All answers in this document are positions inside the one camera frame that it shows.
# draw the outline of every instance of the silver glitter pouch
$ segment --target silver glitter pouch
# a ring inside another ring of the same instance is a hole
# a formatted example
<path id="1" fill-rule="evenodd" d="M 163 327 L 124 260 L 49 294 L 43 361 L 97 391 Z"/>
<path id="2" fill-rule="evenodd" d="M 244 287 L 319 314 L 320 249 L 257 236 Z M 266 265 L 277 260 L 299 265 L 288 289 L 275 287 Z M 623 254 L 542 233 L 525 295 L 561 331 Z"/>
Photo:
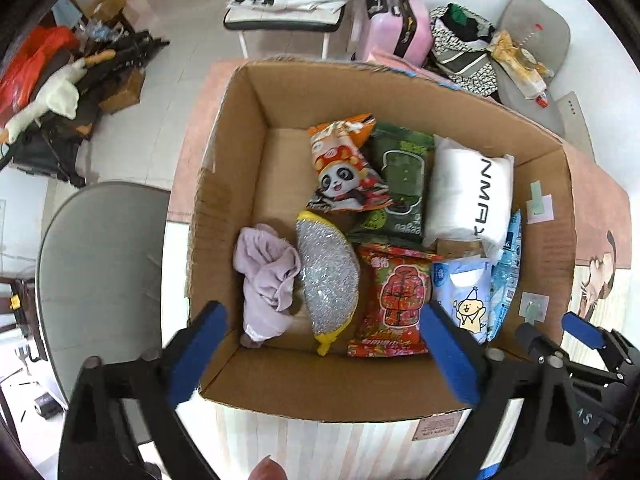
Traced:
<path id="1" fill-rule="evenodd" d="M 340 229 L 315 213 L 298 215 L 296 234 L 306 308 L 320 343 L 318 354 L 324 356 L 358 305 L 360 265 Z"/>

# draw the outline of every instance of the blue tissue package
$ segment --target blue tissue package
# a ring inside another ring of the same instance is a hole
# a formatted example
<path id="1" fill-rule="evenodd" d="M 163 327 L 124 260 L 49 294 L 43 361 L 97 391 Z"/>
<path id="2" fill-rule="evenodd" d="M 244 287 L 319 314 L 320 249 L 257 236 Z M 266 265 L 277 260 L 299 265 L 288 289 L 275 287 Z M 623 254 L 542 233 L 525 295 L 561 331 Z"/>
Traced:
<path id="1" fill-rule="evenodd" d="M 431 267 L 433 299 L 453 323 L 479 343 L 487 336 L 491 262 L 479 256 L 436 262 Z"/>
<path id="2" fill-rule="evenodd" d="M 491 341 L 498 335 L 502 322 L 511 305 L 520 276 L 520 251 L 522 250 L 522 215 L 516 211 L 511 217 L 504 242 L 502 257 L 494 265 L 491 276 L 491 300 L 489 301 L 489 329 Z"/>

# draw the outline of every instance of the stool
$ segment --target stool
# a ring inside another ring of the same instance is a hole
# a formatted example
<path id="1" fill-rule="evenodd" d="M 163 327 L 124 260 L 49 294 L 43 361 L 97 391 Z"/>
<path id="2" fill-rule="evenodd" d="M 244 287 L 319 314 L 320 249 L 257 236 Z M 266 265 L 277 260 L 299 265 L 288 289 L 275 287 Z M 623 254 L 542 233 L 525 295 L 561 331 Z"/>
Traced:
<path id="1" fill-rule="evenodd" d="M 304 30 L 305 32 L 322 32 L 322 59 L 326 59 L 329 51 L 329 37 L 340 28 L 344 17 L 344 6 L 340 12 L 325 9 L 316 10 L 272 10 L 264 11 L 247 7 L 232 7 L 227 10 L 223 19 L 226 30 L 238 32 L 242 55 L 249 57 L 244 32 L 246 30 Z"/>

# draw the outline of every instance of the red wet wipes package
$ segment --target red wet wipes package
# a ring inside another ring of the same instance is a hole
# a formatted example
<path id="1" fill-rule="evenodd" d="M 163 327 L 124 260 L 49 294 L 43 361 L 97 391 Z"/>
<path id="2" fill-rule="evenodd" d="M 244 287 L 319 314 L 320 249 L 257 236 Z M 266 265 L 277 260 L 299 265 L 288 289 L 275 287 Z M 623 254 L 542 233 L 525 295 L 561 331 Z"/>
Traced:
<path id="1" fill-rule="evenodd" d="M 311 158 L 318 174 L 318 189 L 307 209 L 370 211 L 393 203 L 389 186 L 351 139 L 353 128 L 349 121 L 336 121 L 312 135 Z"/>
<path id="2" fill-rule="evenodd" d="M 352 357 L 424 354 L 420 310 L 431 299 L 431 262 L 435 254 L 380 244 L 364 244 L 358 254 L 373 272 L 365 317 L 351 340 Z"/>

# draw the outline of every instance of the purple towel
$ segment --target purple towel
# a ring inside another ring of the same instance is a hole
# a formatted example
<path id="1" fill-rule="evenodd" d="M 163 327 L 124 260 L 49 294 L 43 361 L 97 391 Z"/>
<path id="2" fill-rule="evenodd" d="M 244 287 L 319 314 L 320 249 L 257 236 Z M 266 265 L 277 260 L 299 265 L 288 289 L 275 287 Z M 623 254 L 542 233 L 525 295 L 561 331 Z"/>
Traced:
<path id="1" fill-rule="evenodd" d="M 234 253 L 234 269 L 244 274 L 244 332 L 247 347 L 260 346 L 292 323 L 293 280 L 300 272 L 295 248 L 267 224 L 244 227 Z"/>

